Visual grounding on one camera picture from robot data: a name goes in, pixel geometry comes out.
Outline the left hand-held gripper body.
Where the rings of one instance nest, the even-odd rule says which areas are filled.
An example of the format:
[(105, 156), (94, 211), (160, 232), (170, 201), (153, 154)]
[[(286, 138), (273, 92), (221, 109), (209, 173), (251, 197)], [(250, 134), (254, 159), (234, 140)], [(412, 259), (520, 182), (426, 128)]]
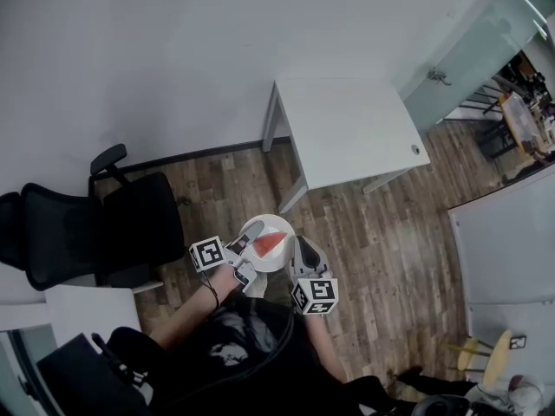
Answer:
[(197, 273), (204, 272), (222, 263), (227, 263), (234, 268), (234, 276), (242, 286), (245, 293), (257, 279), (254, 266), (245, 257), (244, 253), (249, 246), (243, 246), (240, 235), (228, 244), (223, 244), (219, 236), (209, 237), (193, 244), (189, 253)]

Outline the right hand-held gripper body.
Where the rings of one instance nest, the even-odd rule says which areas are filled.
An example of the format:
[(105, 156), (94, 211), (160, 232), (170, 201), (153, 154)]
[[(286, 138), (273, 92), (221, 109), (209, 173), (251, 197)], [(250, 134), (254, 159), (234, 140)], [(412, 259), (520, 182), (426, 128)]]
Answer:
[(291, 297), (302, 315), (327, 315), (339, 301), (338, 280), (324, 251), (303, 236), (293, 239), (290, 261)]

